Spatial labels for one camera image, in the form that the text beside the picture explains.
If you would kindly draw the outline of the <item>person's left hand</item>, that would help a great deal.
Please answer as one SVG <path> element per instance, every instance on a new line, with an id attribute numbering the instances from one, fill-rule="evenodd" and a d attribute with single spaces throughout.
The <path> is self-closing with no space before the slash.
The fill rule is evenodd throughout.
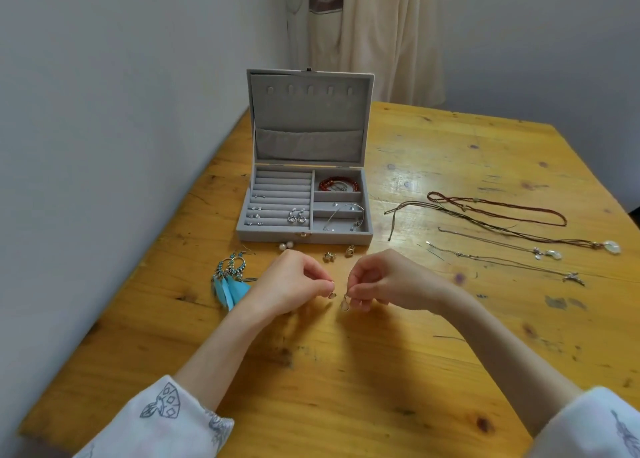
<path id="1" fill-rule="evenodd" d="M 303 283 L 334 283 L 324 267 L 303 252 L 287 249 L 259 277 L 242 299 L 263 320 L 292 312 L 306 303 L 298 303 Z"/>

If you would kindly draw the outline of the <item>person's right hand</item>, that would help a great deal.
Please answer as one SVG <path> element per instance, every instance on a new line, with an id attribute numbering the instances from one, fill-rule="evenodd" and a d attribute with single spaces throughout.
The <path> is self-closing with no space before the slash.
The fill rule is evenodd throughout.
<path id="1" fill-rule="evenodd" d="M 410 310 L 441 314 L 459 295 L 459 289 L 443 277 L 393 249 L 366 254 L 351 269 L 346 290 L 356 283 L 380 282 L 383 299 L 351 299 L 361 308 L 376 300 Z"/>

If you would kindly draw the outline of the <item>white patterned left sleeve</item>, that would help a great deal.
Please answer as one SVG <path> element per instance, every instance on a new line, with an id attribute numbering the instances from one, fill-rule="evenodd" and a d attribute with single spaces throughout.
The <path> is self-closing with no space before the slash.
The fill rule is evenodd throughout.
<path id="1" fill-rule="evenodd" d="M 216 458 L 234 425 L 166 375 L 130 399 L 73 458 Z"/>

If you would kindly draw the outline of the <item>person's left forearm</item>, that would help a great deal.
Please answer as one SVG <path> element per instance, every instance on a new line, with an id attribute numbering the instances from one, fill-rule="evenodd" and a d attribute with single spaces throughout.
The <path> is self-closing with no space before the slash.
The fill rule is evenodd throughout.
<path id="1" fill-rule="evenodd" d="M 216 411 L 252 342 L 273 314 L 264 296 L 248 294 L 173 375 L 205 408 Z"/>

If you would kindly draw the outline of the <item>silver open bangle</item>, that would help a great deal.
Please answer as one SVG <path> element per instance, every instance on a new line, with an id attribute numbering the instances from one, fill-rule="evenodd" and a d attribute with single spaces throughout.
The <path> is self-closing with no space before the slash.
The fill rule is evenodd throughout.
<path id="1" fill-rule="evenodd" d="M 349 221 L 348 229 L 344 227 L 341 230 L 355 233 L 360 231 L 360 228 L 364 224 L 366 210 L 365 210 L 365 207 L 356 203 L 341 204 L 339 207 L 337 207 L 333 211 L 331 216 L 324 223 L 323 231 L 335 232 L 337 229 L 335 228 L 334 220 L 337 220 L 338 223 L 343 223 L 344 221 L 346 221 L 346 216 L 339 217 L 338 216 L 339 214 L 352 216 L 352 218 L 348 220 Z"/>

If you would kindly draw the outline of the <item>cream curtain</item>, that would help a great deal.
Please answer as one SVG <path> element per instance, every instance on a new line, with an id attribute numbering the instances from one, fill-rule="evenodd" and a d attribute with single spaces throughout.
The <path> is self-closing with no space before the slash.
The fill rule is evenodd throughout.
<path id="1" fill-rule="evenodd" d="M 309 0 L 286 0 L 286 11 L 294 68 L 374 74 L 374 101 L 445 101 L 438 0 L 344 0 L 321 15 Z"/>

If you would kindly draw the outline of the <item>blue feather hoop earring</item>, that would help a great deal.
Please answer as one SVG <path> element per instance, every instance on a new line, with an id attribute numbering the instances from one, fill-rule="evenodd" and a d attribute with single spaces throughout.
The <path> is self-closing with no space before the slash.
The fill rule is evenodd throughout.
<path id="1" fill-rule="evenodd" d="M 250 290 L 251 286 L 249 283 L 257 280 L 254 277 L 244 277 L 244 271 L 246 268 L 244 254 L 244 251 L 239 251 L 237 253 L 234 252 L 230 257 L 227 268 L 225 269 L 225 281 L 227 282 L 231 301 L 230 309 L 237 306 Z"/>
<path id="2" fill-rule="evenodd" d="M 226 268 L 228 266 L 227 262 L 232 261 L 233 258 L 234 256 L 232 255 L 230 258 L 224 258 L 221 260 L 211 278 L 212 290 L 222 307 L 227 311 L 231 311 L 235 306 L 226 276 Z"/>

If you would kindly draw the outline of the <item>white patterned right sleeve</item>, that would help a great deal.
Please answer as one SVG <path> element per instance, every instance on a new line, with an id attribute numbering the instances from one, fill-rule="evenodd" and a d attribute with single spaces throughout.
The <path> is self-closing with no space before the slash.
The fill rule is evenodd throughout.
<path id="1" fill-rule="evenodd" d="M 526 458 L 640 458 L 640 411 L 592 388 L 546 424 Z"/>

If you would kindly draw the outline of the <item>white patterned sleeve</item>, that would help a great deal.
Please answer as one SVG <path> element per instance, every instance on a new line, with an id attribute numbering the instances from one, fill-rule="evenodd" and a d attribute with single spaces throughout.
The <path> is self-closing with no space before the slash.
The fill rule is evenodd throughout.
<path id="1" fill-rule="evenodd" d="M 73 458 L 216 458 L 234 425 L 166 375 L 130 399 Z"/>
<path id="2" fill-rule="evenodd" d="M 640 411 L 592 388 L 546 424 L 526 458 L 640 458 Z"/>

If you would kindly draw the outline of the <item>person's right forearm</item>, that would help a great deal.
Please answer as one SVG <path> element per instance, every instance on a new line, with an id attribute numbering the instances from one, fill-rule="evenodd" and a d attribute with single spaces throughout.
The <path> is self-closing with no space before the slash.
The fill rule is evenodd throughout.
<path id="1" fill-rule="evenodd" d="M 438 311 L 466 340 L 531 437 L 584 394 L 461 288 L 440 296 Z"/>

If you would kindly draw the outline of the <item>grey open jewelry box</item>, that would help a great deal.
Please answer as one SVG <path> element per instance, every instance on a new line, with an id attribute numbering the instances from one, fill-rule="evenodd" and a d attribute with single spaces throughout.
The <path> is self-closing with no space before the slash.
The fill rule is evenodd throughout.
<path id="1" fill-rule="evenodd" d="M 249 69 L 252 174 L 236 234 L 243 242 L 369 245 L 374 236 L 365 179 L 373 74 L 311 69 Z M 262 219 L 246 226 L 251 195 L 266 196 Z M 324 223 L 341 204 L 365 207 L 360 231 L 335 232 Z M 288 223 L 292 208 L 307 224 Z"/>

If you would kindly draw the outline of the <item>group of small silver studs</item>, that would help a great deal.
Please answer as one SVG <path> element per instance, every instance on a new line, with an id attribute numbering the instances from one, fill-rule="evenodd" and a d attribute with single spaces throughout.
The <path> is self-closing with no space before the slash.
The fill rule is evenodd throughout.
<path id="1" fill-rule="evenodd" d="M 266 209 L 265 195 L 251 195 L 246 206 L 244 224 L 251 226 L 255 221 L 261 220 L 262 212 L 265 212 Z"/>

